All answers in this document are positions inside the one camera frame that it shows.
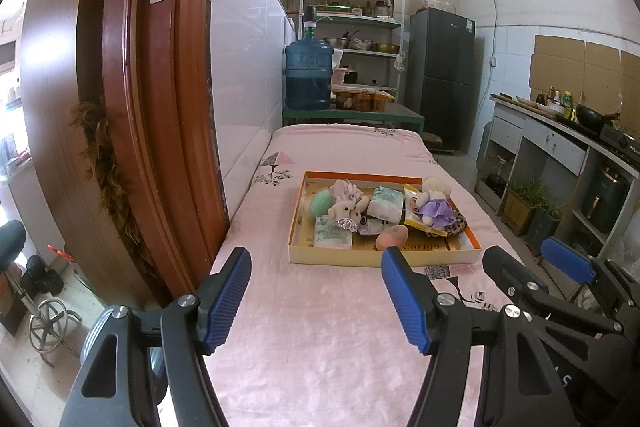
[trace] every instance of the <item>cabinet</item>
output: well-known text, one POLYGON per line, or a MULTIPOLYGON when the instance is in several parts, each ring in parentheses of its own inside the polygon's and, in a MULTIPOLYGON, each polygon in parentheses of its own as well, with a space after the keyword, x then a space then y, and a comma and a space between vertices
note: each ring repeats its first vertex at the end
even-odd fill
MULTIPOLYGON (((546 185, 554 203, 562 205, 562 219, 554 237, 599 259, 610 257, 631 219, 640 197, 640 173, 622 158, 554 120, 500 100, 495 100, 489 143, 479 162, 476 193, 499 215, 506 194, 496 194, 487 184, 495 172, 496 158, 506 162, 505 181, 536 178, 546 185), (602 166, 615 169, 628 181, 625 202, 609 233, 598 230, 581 211, 582 204, 602 166)), ((542 258, 543 266, 567 299, 579 286, 542 258)))

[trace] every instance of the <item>potted plant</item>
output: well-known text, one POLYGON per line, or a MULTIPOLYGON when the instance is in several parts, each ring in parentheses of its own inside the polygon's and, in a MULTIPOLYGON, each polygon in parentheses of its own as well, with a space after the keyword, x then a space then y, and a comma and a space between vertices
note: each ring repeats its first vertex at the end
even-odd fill
POLYGON ((535 178, 525 183, 512 180, 507 187, 502 222, 516 236, 527 232, 534 212, 546 199, 545 193, 545 185, 535 178))
POLYGON ((533 214, 524 242, 527 243, 534 256, 540 255, 542 242, 556 232, 564 212, 563 207, 564 204, 555 204, 551 200, 545 200, 533 214))

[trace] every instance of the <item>gas stove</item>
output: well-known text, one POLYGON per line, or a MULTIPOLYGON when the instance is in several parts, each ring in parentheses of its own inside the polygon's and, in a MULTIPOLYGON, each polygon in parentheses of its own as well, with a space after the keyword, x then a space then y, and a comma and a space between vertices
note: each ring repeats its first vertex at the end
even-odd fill
POLYGON ((600 139, 612 146, 622 157, 640 165, 640 141, 610 125, 603 126, 600 139))

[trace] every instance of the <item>green table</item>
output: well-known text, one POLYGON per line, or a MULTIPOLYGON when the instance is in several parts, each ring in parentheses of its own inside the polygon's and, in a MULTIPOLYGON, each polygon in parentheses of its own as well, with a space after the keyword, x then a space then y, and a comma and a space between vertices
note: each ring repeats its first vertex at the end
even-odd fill
POLYGON ((294 125, 296 118, 317 118, 319 120, 366 120, 382 122, 402 122, 410 124, 418 134, 422 133, 424 117, 399 103, 387 103, 385 112, 375 111, 354 111, 350 109, 336 109, 332 106, 329 109, 319 109, 316 111, 306 111, 302 109, 290 109, 285 107, 282 110, 283 125, 294 125))

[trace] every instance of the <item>plant pot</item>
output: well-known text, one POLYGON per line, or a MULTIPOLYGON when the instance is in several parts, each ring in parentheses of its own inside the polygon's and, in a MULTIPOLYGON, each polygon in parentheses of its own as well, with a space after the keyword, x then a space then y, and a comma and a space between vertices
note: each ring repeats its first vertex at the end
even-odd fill
POLYGON ((536 209, 524 238, 534 257, 540 255, 540 245, 547 237, 554 235, 559 223, 559 219, 553 219, 543 208, 536 209))
POLYGON ((530 206, 513 190, 507 188, 507 200, 504 204, 502 222, 506 223, 516 236, 527 232, 535 211, 535 206, 530 206))

